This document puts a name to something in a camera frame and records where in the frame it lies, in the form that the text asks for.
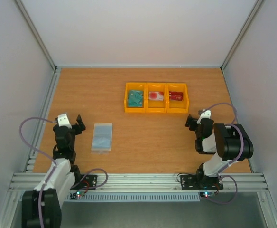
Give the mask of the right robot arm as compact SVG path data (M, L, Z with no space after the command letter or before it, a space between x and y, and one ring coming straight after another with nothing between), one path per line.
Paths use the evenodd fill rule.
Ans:
M250 159L254 153L253 143L241 124L214 123L207 113L198 119L189 115L185 126L196 135L196 151L212 157L199 166L196 174L181 176L184 190L214 190L216 187L222 190L221 173L237 162Z

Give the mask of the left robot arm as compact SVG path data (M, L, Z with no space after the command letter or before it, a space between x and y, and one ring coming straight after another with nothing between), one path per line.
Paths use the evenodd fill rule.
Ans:
M75 165L75 137L85 131L81 116L71 124L67 114L59 115L55 121L56 144L53 155L42 155L51 160L51 166L42 181L33 189L23 193L21 204L21 226L23 228L58 228L61 226L61 207L70 189L82 184L79 167Z

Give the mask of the beige card holder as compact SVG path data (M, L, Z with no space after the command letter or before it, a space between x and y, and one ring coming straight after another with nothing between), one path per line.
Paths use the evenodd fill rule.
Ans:
M112 123L95 123L93 129L91 151L109 153L112 145Z

